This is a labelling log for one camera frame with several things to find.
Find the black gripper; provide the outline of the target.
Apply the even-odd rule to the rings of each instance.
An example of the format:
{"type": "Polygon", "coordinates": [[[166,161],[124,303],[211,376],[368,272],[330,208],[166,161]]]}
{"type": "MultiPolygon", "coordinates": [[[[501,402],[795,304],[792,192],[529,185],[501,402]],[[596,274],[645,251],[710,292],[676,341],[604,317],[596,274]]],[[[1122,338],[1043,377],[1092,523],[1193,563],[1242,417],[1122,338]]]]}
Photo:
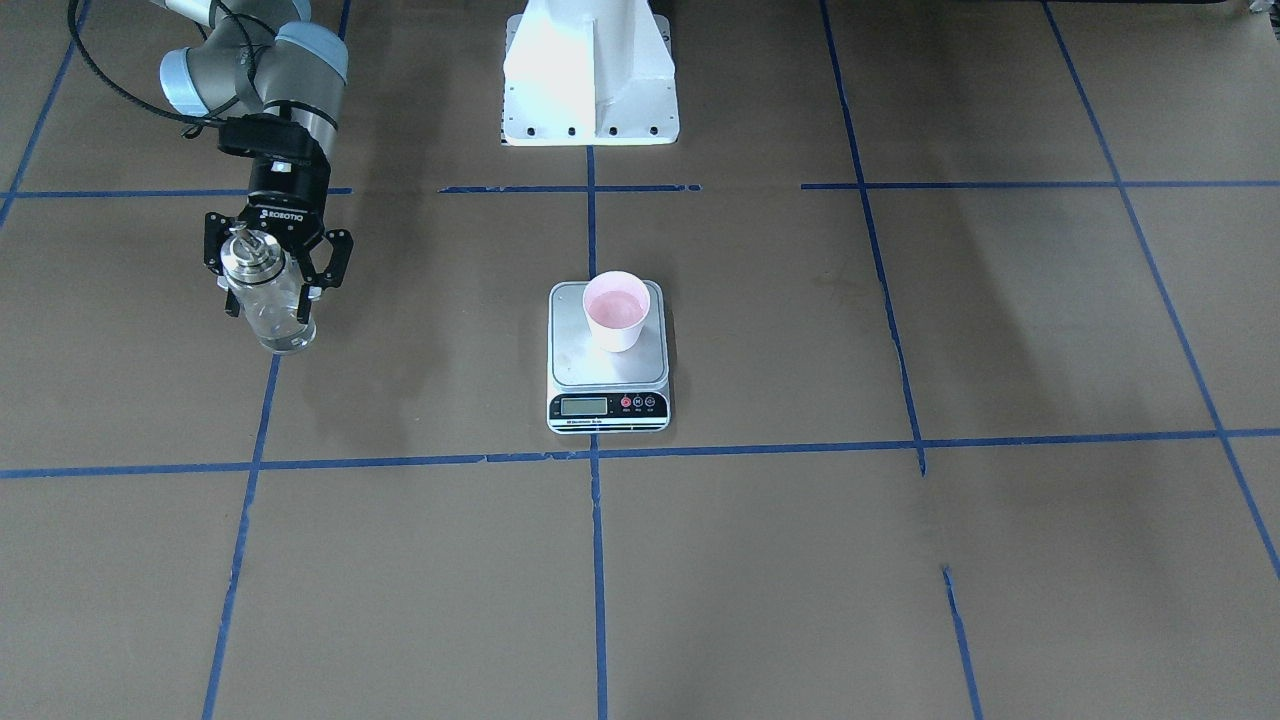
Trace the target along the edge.
{"type": "Polygon", "coordinates": [[[298,261],[301,299],[311,299],[316,290],[323,292],[340,287],[355,249],[355,237],[347,229],[324,229],[329,179],[330,164],[325,158],[315,158],[308,164],[255,158],[239,220],[216,211],[205,214],[204,265],[225,291],[224,311],[228,316],[241,315],[241,301],[230,288],[221,251],[244,224],[275,237],[298,261]],[[312,252],[321,246],[326,246],[325,263],[316,268],[312,252]]]}

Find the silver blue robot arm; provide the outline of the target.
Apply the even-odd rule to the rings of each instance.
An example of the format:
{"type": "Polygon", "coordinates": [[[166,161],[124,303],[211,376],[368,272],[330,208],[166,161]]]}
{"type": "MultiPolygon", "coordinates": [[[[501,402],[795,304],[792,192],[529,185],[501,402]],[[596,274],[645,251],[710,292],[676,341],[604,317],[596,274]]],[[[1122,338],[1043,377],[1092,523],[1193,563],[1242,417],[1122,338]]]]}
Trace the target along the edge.
{"type": "Polygon", "coordinates": [[[294,314],[306,322],[340,286],[353,241],[326,231],[332,155],[347,87],[343,40],[314,23],[306,1],[166,1],[207,31],[161,60],[170,106],[188,123],[219,123],[221,152],[252,161],[239,219],[274,236],[301,273],[294,314]]]}

